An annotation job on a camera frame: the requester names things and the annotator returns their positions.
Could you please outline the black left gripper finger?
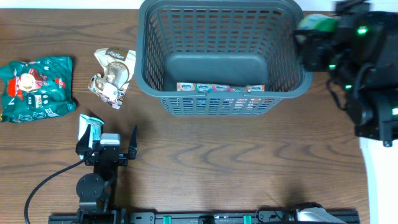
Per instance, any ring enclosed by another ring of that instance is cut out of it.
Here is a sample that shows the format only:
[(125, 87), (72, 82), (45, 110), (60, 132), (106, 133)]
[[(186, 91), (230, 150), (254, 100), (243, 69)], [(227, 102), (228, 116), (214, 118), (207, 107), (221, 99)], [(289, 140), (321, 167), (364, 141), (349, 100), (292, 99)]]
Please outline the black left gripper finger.
[(91, 125), (89, 124), (86, 127), (86, 130), (82, 137), (78, 140), (76, 144), (76, 153), (78, 155), (86, 155), (89, 152), (89, 143), (90, 143), (90, 131), (91, 131)]
[(129, 147), (127, 150), (127, 158), (129, 160), (134, 160), (137, 155), (137, 139), (136, 139), (136, 134), (137, 134), (137, 126), (134, 127), (134, 130), (132, 132), (130, 142), (129, 142)]

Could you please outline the green lid jar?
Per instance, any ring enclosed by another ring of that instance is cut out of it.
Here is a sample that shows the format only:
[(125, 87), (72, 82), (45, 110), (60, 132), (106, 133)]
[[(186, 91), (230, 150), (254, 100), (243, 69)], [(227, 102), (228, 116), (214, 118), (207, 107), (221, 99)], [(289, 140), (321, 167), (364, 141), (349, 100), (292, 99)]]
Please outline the green lid jar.
[(298, 24), (297, 31), (305, 31), (303, 34), (295, 34), (299, 43), (304, 43), (307, 35), (330, 38), (338, 27), (338, 19), (323, 14), (310, 14), (305, 16)]

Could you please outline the blue Kleenex tissue multipack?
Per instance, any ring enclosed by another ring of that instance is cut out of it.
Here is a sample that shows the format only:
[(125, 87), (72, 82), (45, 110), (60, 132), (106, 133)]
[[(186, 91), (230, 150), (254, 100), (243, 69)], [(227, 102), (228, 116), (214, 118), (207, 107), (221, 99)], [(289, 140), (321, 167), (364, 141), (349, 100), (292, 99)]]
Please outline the blue Kleenex tissue multipack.
[(265, 85), (247, 85), (241, 86), (229, 86), (219, 84), (206, 84), (206, 83), (186, 83), (178, 82), (177, 91), (197, 91), (200, 93), (204, 92), (253, 92), (253, 91), (265, 91)]

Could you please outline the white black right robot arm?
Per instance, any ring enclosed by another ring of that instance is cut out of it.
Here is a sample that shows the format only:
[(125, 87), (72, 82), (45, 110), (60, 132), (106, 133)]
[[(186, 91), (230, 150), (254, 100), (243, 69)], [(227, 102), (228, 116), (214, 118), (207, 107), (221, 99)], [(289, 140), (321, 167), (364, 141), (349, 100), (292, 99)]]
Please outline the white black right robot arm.
[(294, 30), (308, 72), (327, 72), (345, 102), (366, 167), (371, 223), (397, 222), (397, 14), (367, 1), (338, 1)]

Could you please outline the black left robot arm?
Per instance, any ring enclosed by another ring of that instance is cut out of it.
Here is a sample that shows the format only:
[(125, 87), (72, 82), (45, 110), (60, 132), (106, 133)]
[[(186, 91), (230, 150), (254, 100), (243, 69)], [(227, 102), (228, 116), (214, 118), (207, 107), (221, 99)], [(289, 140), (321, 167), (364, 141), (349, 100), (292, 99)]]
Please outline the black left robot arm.
[(86, 166), (93, 172), (84, 175), (76, 185), (79, 196), (79, 209), (76, 223), (129, 223), (126, 209), (115, 206), (118, 168), (127, 166), (129, 160), (136, 158), (137, 129), (134, 128), (127, 153), (120, 152), (120, 135), (100, 135), (99, 140), (91, 140), (91, 126), (88, 126), (76, 144), (76, 153), (83, 156)]

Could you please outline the light teal small packet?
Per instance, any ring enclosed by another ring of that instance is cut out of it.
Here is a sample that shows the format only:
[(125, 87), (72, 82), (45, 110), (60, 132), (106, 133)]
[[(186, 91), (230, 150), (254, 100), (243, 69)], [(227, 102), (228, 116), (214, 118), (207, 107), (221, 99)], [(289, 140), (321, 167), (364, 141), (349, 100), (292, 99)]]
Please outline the light teal small packet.
[(87, 154), (100, 144), (100, 137), (103, 133), (104, 121), (81, 114), (79, 117), (78, 143), (76, 153), (83, 160)]

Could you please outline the green Nescafe coffee bag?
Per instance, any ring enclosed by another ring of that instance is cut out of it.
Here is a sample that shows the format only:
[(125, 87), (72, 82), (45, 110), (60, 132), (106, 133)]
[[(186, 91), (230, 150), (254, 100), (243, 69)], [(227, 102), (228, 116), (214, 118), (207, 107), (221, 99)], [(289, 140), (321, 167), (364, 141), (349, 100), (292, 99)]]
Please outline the green Nescafe coffee bag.
[(1, 121), (26, 123), (73, 112), (72, 71), (73, 61), (66, 56), (13, 61), (1, 67), (5, 84)]

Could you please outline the beige crumpled snack pouch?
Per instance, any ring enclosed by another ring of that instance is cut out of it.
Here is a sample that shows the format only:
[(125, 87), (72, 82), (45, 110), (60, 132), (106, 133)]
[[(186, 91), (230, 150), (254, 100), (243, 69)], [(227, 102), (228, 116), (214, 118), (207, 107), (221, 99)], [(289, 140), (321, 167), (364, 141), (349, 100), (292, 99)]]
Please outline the beige crumpled snack pouch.
[(120, 109), (134, 75), (136, 52), (119, 47), (98, 49), (94, 53), (103, 74), (94, 75), (88, 89), (114, 109)]

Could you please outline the grey plastic laundry basket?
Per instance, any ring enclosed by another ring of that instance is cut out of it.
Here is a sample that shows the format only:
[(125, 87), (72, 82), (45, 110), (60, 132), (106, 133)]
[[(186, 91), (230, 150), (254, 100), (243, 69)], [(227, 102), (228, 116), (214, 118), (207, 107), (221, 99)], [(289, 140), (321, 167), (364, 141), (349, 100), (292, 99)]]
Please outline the grey plastic laundry basket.
[[(262, 115), (303, 95), (313, 75), (297, 60), (293, 0), (144, 1), (139, 9), (138, 87), (177, 116)], [(177, 83), (265, 85), (265, 91), (177, 91)]]

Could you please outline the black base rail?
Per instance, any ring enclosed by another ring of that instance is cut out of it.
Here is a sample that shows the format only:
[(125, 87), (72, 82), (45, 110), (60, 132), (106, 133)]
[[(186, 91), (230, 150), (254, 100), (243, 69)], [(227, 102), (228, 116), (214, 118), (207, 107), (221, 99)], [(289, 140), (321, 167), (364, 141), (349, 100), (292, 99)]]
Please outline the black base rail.
[(308, 210), (258, 210), (256, 212), (238, 213), (153, 213), (136, 212), (120, 215), (110, 214), (81, 214), (81, 215), (52, 215), (50, 224), (79, 224), (79, 223), (129, 223), (129, 224), (206, 224), (206, 223), (349, 223), (360, 224), (358, 212), (355, 211), (323, 211), (316, 208), (314, 212)]

